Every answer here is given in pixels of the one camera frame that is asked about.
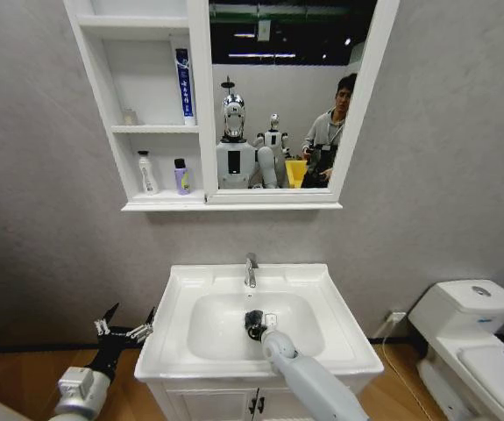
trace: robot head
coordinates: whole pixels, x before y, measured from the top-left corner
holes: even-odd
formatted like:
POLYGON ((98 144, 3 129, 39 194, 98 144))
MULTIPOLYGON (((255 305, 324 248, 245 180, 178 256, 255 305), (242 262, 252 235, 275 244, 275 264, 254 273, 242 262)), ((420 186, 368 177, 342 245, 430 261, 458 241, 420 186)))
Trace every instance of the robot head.
POLYGON ((228 139, 241 139, 244 133, 244 100, 238 94, 229 94, 223 100, 224 136, 228 139))
POLYGON ((279 127, 279 114, 274 113, 271 115, 271 128, 277 130, 279 127))

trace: wooden floor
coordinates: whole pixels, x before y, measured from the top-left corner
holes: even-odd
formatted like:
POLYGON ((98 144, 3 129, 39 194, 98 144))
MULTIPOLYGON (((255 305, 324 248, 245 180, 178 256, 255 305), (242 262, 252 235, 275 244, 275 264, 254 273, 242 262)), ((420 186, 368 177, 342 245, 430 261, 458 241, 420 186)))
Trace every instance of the wooden floor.
MULTIPOLYGON (((427 419, 398 375, 374 346, 385 366, 385 373, 368 385, 360 401, 373 421, 427 419)), ((56 382, 69 366, 84 366, 96 351, 47 353, 0 353, 0 403, 32 420, 46 421, 59 399, 56 382)), ((165 420, 148 388, 133 377, 139 350, 126 350, 117 366, 117 377, 108 390, 108 399, 98 421, 165 420)), ((433 420, 445 420, 421 383, 415 363, 415 350, 409 345, 387 345, 387 355, 417 394, 433 420)))

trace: person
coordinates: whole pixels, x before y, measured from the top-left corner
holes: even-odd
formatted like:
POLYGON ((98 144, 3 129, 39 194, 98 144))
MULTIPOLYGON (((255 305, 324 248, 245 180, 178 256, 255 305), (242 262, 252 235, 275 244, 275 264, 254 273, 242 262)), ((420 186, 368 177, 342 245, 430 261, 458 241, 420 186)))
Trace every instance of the person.
POLYGON ((355 81, 357 74, 339 81, 335 107, 316 119, 302 143, 302 158, 308 161, 301 185, 305 189, 328 187, 355 81))

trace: white sink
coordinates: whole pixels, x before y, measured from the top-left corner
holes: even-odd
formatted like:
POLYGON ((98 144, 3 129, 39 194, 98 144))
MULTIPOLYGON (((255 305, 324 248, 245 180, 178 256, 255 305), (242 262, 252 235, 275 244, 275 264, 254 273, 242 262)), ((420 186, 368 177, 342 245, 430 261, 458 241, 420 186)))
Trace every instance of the white sink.
POLYGON ((382 372, 325 265, 260 265, 255 275, 252 289, 244 284, 245 265, 173 266, 135 376, 276 376, 244 328, 250 310, 275 313, 277 328, 296 348, 334 375, 372 378, 382 372))
POLYGON ((261 344, 244 329, 244 314, 262 310, 277 315, 277 327, 302 353, 316 356, 323 336, 314 312, 301 296, 288 292, 209 295, 199 298, 189 320, 188 347, 208 360, 263 360, 261 344))

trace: power cord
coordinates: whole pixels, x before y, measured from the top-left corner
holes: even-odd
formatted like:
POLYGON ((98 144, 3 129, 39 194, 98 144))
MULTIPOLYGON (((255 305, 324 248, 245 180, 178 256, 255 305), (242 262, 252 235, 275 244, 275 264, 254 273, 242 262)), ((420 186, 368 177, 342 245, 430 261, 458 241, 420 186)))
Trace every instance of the power cord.
POLYGON ((416 396, 415 392, 409 387, 408 383, 405 381, 405 379, 400 374, 400 372, 395 367, 395 365, 392 364, 392 361, 388 358, 388 356, 386 354, 386 341, 387 341, 388 337, 390 336, 390 334, 394 331, 394 328, 397 326, 397 324, 399 322, 393 321, 393 320, 389 320, 388 323, 392 325, 392 328, 388 330, 387 335, 382 340, 382 353, 384 354, 384 359, 386 360, 386 362, 388 363, 388 365, 393 369, 393 371, 398 375, 398 377, 400 377, 401 382, 404 384, 404 386, 407 388, 407 390, 409 390, 409 393, 415 399, 415 401, 419 405, 419 408, 421 408, 421 410, 425 414, 425 417, 427 417, 427 419, 429 421, 433 421, 433 418, 431 418, 431 416, 429 415, 429 413, 427 412, 427 410, 425 410, 425 407, 423 406, 423 404, 421 403, 421 401, 419 400, 419 398, 416 396))

